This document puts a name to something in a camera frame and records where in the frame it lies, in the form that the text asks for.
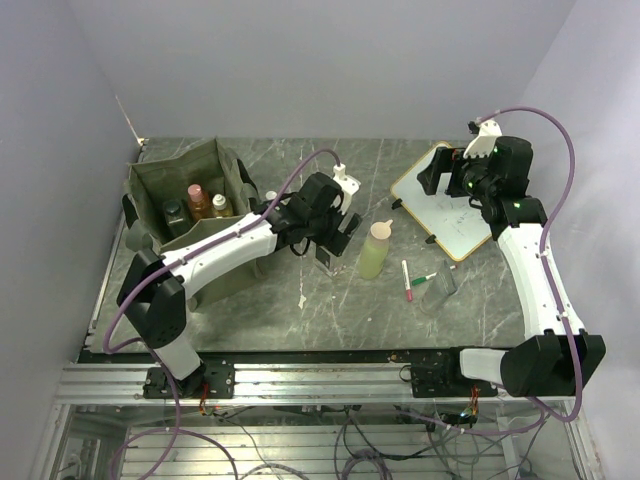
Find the amber liquid clear bottle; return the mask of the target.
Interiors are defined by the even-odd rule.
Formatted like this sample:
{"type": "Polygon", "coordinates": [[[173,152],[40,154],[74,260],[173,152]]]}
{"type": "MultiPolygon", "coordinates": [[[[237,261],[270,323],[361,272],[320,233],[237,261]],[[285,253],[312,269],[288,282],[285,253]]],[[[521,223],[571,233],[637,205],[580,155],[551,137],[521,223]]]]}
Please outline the amber liquid clear bottle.
{"type": "Polygon", "coordinates": [[[215,218],[230,218],[234,216],[230,201],[222,194],[213,196],[212,212],[215,218]]]}

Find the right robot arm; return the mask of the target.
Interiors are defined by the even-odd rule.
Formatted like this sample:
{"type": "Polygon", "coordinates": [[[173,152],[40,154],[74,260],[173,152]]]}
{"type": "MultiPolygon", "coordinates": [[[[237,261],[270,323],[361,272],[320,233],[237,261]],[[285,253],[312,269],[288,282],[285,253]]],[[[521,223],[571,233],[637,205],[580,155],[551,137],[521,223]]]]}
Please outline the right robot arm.
{"type": "Polygon", "coordinates": [[[568,299],[550,245],[551,225],[541,201],[527,193],[533,149],[529,141],[500,136],[485,155],[438,147],[417,175],[427,195],[466,197],[489,225],[513,276],[525,339],[508,349],[464,348],[459,361],[440,373],[442,387],[459,396],[476,380],[503,387],[513,397],[579,398],[606,353],[604,340],[589,334],[568,299]]]}

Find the short clear square bottle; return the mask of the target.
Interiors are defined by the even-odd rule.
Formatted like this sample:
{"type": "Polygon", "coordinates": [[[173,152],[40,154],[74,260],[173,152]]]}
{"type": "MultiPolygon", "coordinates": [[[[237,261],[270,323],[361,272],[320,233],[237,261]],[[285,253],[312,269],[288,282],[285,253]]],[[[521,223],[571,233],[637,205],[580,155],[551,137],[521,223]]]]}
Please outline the short clear square bottle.
{"type": "Polygon", "coordinates": [[[344,271],[344,260],[341,256],[335,256],[323,247],[315,248],[314,261],[316,266],[328,277],[334,278],[344,271]]]}

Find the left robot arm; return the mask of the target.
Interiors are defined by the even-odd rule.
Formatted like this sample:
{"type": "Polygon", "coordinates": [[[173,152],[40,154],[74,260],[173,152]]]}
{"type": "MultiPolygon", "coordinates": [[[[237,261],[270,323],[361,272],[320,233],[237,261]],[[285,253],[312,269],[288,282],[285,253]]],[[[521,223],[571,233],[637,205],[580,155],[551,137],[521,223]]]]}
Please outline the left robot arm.
{"type": "Polygon", "coordinates": [[[192,397],[207,383],[206,367],[186,336],[188,300],[237,267],[298,244],[341,256],[361,223],[360,215],[347,213],[359,189],[343,166],[331,176],[316,172],[299,190],[277,195],[203,240],[163,255],[150,249],[135,255],[117,304],[163,366],[161,393],[192,397]]]}

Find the orange bottle pink cap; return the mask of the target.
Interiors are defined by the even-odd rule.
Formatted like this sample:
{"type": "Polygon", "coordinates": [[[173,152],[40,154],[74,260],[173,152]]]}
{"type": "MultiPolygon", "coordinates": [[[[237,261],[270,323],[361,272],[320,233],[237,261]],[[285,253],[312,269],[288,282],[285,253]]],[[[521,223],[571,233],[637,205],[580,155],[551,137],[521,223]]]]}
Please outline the orange bottle pink cap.
{"type": "Polygon", "coordinates": [[[187,189],[188,206],[195,222],[213,216],[212,204],[208,192],[199,184],[191,184],[187,189]]]}

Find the tall clear square bottle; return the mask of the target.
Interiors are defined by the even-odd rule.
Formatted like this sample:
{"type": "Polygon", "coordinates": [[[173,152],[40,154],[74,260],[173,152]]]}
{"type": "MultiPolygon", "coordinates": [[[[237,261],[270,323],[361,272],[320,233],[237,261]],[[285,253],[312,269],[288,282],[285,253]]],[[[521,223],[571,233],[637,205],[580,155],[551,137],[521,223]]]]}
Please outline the tall clear square bottle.
{"type": "Polygon", "coordinates": [[[193,227],[190,212],[180,199],[165,201],[162,205],[162,212],[172,238],[187,234],[193,227]]]}

